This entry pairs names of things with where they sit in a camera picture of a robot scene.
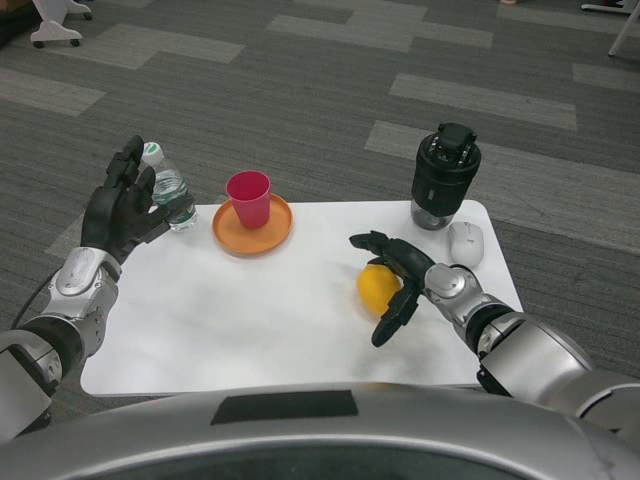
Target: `black thermos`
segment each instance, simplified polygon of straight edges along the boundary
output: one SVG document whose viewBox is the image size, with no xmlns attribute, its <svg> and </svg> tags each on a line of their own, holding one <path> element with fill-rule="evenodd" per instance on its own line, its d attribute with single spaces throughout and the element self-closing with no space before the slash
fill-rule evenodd
<svg viewBox="0 0 640 480">
<path fill-rule="evenodd" d="M 411 216 L 418 226 L 439 230 L 451 222 L 480 167 L 476 138 L 470 128 L 445 123 L 420 143 L 411 188 Z"/>
</svg>

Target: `white computer mouse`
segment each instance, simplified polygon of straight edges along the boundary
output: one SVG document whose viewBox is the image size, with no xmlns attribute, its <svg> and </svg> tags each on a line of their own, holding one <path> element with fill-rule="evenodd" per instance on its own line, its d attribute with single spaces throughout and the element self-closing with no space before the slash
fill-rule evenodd
<svg viewBox="0 0 640 480">
<path fill-rule="evenodd" d="M 482 229 L 469 222 L 452 223 L 449 226 L 449 247 L 454 263 L 469 268 L 478 266 L 484 256 Z"/>
</svg>

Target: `table surface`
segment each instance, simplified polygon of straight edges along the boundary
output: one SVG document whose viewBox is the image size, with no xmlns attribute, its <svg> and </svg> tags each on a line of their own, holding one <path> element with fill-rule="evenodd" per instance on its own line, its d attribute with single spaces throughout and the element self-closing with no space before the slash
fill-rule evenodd
<svg viewBox="0 0 640 480">
<path fill-rule="evenodd" d="M 414 225 L 409 202 L 291 204 L 289 238 L 259 257 L 222 250 L 219 205 L 198 206 L 197 227 L 138 247 L 124 264 L 105 342 L 82 388 L 99 396 L 163 395 L 315 382 L 476 383 L 476 357 L 425 298 L 408 326 L 371 345 L 376 318 L 356 292 L 373 256 L 349 236 L 378 230 L 451 263 L 446 229 Z M 521 309 L 485 208 L 465 201 L 454 221 L 484 232 L 474 269 L 485 291 Z"/>
</svg>

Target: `water bottle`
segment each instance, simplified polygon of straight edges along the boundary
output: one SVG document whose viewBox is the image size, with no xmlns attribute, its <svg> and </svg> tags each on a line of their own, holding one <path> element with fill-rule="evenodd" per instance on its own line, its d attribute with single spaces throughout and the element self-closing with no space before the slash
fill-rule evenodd
<svg viewBox="0 0 640 480">
<path fill-rule="evenodd" d="M 184 177 L 178 169 L 162 153 L 162 148 L 155 142 L 144 144 L 142 153 L 144 163 L 153 167 L 156 172 L 156 184 L 153 187 L 153 201 L 157 205 L 166 205 L 171 200 L 189 193 Z M 196 224 L 197 212 L 191 204 L 187 212 L 171 222 L 171 230 L 180 232 L 188 230 Z"/>
<path fill-rule="evenodd" d="M 476 137 L 464 125 L 445 123 L 420 143 L 411 188 L 411 217 L 419 227 L 446 227 L 462 205 L 482 160 Z"/>
</svg>

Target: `black rectangle label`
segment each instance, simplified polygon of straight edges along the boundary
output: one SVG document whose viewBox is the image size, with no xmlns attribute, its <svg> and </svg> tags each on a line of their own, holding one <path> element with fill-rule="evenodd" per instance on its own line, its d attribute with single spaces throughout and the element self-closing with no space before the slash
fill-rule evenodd
<svg viewBox="0 0 640 480">
<path fill-rule="evenodd" d="M 356 415 L 358 407 L 350 390 L 266 393 L 225 398 L 211 425 Z"/>
</svg>

